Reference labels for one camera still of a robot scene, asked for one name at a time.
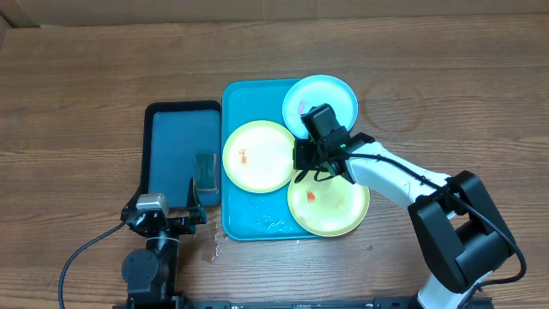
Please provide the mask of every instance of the blue plate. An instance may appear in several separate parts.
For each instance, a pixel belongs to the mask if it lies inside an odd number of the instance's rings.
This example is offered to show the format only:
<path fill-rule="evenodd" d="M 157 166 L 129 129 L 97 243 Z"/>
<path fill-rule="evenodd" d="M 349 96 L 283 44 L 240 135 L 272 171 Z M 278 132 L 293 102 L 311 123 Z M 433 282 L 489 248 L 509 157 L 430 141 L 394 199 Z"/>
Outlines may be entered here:
<path fill-rule="evenodd" d="M 235 82 L 225 89 L 221 104 L 221 144 L 242 124 L 268 120 L 284 125 L 282 101 L 299 79 Z M 238 188 L 221 168 L 221 217 L 226 234 L 236 240 L 315 238 L 292 217 L 288 185 L 270 193 Z"/>
<path fill-rule="evenodd" d="M 357 97 L 344 81 L 324 75 L 304 78 L 287 92 L 282 104 L 286 127 L 297 138 L 308 138 L 309 133 L 301 122 L 301 115 L 324 103 L 334 108 L 337 121 L 350 131 L 359 114 Z"/>

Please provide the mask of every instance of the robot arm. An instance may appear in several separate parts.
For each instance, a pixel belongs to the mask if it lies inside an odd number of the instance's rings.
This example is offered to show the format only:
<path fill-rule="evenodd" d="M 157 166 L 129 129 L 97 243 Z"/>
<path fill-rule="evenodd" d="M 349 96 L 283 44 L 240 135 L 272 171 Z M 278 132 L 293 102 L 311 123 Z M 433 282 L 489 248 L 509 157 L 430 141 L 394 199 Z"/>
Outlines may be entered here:
<path fill-rule="evenodd" d="M 420 308 L 456 308 L 491 272 L 517 252 L 523 255 L 486 188 L 474 174 L 455 177 L 434 173 L 391 154 L 371 136 L 350 137 L 327 105 L 313 107 L 301 117 L 308 140 L 296 140 L 294 167 L 303 172 L 329 172 L 351 183 L 372 188 L 407 210 L 432 276 L 419 291 Z M 449 220 L 469 214 L 454 229 Z"/>
<path fill-rule="evenodd" d="M 435 173 L 391 154 L 380 142 L 367 143 L 353 152 L 353 154 L 382 155 L 383 157 L 399 161 L 401 164 L 426 177 L 437 185 L 446 185 L 449 175 Z M 381 193 L 393 203 L 407 210 L 420 196 L 429 196 L 435 189 L 425 185 L 421 180 L 410 176 L 400 168 L 386 161 L 375 159 L 350 158 L 346 161 L 347 170 L 351 179 L 363 186 L 367 186 Z"/>

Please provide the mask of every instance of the red sauce stain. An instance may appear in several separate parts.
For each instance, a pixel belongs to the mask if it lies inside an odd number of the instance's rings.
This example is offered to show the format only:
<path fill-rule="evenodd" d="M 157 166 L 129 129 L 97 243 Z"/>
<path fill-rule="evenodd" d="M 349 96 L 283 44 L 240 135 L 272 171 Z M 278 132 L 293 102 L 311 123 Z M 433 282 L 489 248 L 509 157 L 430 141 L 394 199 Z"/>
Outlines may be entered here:
<path fill-rule="evenodd" d="M 311 191 L 307 191 L 307 202 L 314 203 L 317 200 L 315 195 Z"/>
<path fill-rule="evenodd" d="M 248 163 L 248 157 L 246 157 L 246 149 L 240 149 L 238 152 L 240 154 L 240 164 L 245 165 Z"/>
<path fill-rule="evenodd" d="M 298 115 L 301 116 L 303 115 L 303 111 L 305 110 L 305 106 L 307 105 L 307 101 L 300 101 L 299 102 L 299 106 L 298 106 Z"/>

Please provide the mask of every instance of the tray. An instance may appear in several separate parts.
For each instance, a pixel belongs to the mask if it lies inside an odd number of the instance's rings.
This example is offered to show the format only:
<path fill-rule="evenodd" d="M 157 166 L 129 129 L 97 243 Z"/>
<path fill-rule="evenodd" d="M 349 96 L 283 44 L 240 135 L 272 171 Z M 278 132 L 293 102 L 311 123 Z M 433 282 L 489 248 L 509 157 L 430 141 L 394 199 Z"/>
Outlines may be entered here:
<path fill-rule="evenodd" d="M 163 193 L 171 209 L 187 203 L 196 154 L 217 154 L 218 190 L 198 193 L 205 207 L 221 200 L 221 106 L 213 100 L 153 103 L 145 110 L 140 192 Z"/>
<path fill-rule="evenodd" d="M 221 144 L 240 125 L 268 120 L 284 125 L 282 102 L 300 79 L 235 82 L 223 93 Z M 221 168 L 221 220 L 226 234 L 236 240 L 307 239 L 287 203 L 288 185 L 270 193 L 249 193 L 238 188 Z"/>

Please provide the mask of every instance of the black cable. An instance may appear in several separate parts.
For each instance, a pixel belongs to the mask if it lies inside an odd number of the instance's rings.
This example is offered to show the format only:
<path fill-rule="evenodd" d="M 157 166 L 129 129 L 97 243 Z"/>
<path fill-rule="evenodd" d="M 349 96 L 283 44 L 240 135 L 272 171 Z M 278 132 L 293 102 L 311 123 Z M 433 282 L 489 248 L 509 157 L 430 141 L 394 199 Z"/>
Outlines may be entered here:
<path fill-rule="evenodd" d="M 318 182 L 321 182 L 321 181 L 324 181 L 324 180 L 329 180 L 329 179 L 332 179 L 334 176 L 328 176 L 326 178 L 323 178 L 323 179 L 318 179 L 318 174 L 320 172 L 327 172 L 328 170 L 326 170 L 325 168 L 322 168 L 320 167 L 318 164 L 319 163 L 322 163 L 324 161 L 323 157 L 323 151 L 322 151 L 322 146 L 323 146 L 323 142 L 322 141 L 318 141 L 317 143 L 317 151 L 315 153 L 313 153 L 313 156 L 311 158 L 311 161 L 309 162 L 309 164 L 307 165 L 307 167 L 301 171 L 301 173 L 299 173 L 298 177 L 295 178 L 295 180 L 293 181 L 295 184 L 298 184 L 301 180 L 303 180 L 305 178 L 305 176 L 307 176 L 307 173 L 313 168 L 315 167 L 317 169 L 317 172 L 315 173 L 315 177 L 314 179 Z"/>
<path fill-rule="evenodd" d="M 84 250 L 86 250 L 89 246 L 95 244 L 96 242 L 102 240 L 103 238 L 109 236 L 110 234 L 116 232 L 117 230 L 119 230 L 120 228 L 122 228 L 124 226 L 124 224 L 126 224 L 126 222 L 122 222 L 120 224 L 118 224 L 117 226 L 115 226 L 113 229 L 111 229 L 110 231 L 108 231 L 107 233 L 104 233 L 102 235 L 100 235 L 99 237 L 93 239 L 93 240 L 90 240 L 87 244 L 83 245 L 82 247 L 80 247 L 80 249 L 76 250 L 75 253 L 72 254 L 72 256 L 69 257 L 69 260 L 67 261 L 67 263 L 65 264 L 65 267 L 63 267 L 63 271 L 61 272 L 61 277 L 59 278 L 59 288 L 57 290 L 58 292 L 58 297 L 59 297 L 59 307 L 61 309 L 65 309 L 65 304 L 63 302 L 63 281 L 65 280 L 65 275 L 67 275 L 67 270 L 69 269 L 69 266 L 70 264 L 72 263 L 72 261 L 80 254 L 82 253 Z"/>
<path fill-rule="evenodd" d="M 477 291 L 477 290 L 481 290 L 483 287 L 485 286 L 489 286 L 489 285 L 493 285 L 493 284 L 505 284 L 505 283 L 512 283 L 512 282 L 517 282 L 519 280 L 521 280 L 524 275 L 526 274 L 526 269 L 527 269 L 527 265 L 526 265 L 526 258 L 524 257 L 524 254 L 522 254 L 522 251 L 521 249 L 519 249 L 519 247 L 513 243 L 508 237 L 507 235 L 505 235 L 498 227 L 496 227 L 490 220 L 488 220 L 486 217 L 484 217 L 481 213 L 479 213 L 476 209 L 474 209 L 473 207 L 471 207 L 471 205 L 465 203 L 464 201 L 462 201 L 459 197 L 457 197 L 456 195 L 452 194 L 451 192 L 449 192 L 447 189 L 441 187 L 440 185 L 437 185 L 433 182 L 431 182 L 429 179 L 427 179 L 425 176 L 421 176 L 419 175 L 418 173 L 414 172 L 413 170 L 411 170 L 409 167 L 406 167 L 404 166 L 403 164 L 401 164 L 399 161 L 395 161 L 393 159 L 390 159 L 390 158 L 386 158 L 380 154 L 348 154 L 348 155 L 345 155 L 345 156 L 342 156 L 342 157 L 336 157 L 336 158 L 330 158 L 331 160 L 337 160 L 337 159 L 348 159 L 348 158 L 352 158 L 352 157 L 355 157 L 355 158 L 366 158 L 366 159 L 373 159 L 373 160 L 379 160 L 379 161 L 385 161 L 385 162 L 388 162 L 398 168 L 400 168 L 402 171 L 410 174 L 411 176 L 413 176 L 414 178 L 418 179 L 419 181 L 421 181 L 422 183 L 426 184 L 426 185 L 429 185 L 431 188 L 433 189 L 436 189 L 437 191 L 440 191 L 442 194 L 444 194 L 446 197 L 448 198 L 451 198 L 454 202 L 457 202 L 459 203 L 462 207 L 464 207 L 465 209 L 467 209 L 467 211 L 472 214 L 473 216 L 479 218 L 480 220 L 482 220 L 485 224 L 489 225 L 491 228 L 493 228 L 494 231 L 496 231 L 496 233 L 499 234 L 499 236 L 501 236 L 501 238 L 504 239 L 504 241 L 507 243 L 507 245 L 511 248 L 511 250 L 516 254 L 516 256 L 518 257 L 518 260 L 521 264 L 521 269 L 519 270 L 518 274 L 512 276 L 512 277 L 509 277 L 509 278 L 504 278 L 504 279 L 494 279 L 494 280 L 488 280 L 488 281 L 485 281 L 485 282 L 477 282 L 475 283 L 471 289 L 470 289 L 470 292 L 469 292 L 469 295 L 462 300 L 462 302 L 458 305 L 458 308 L 463 308 L 472 298 L 473 298 L 473 295 L 474 293 Z"/>

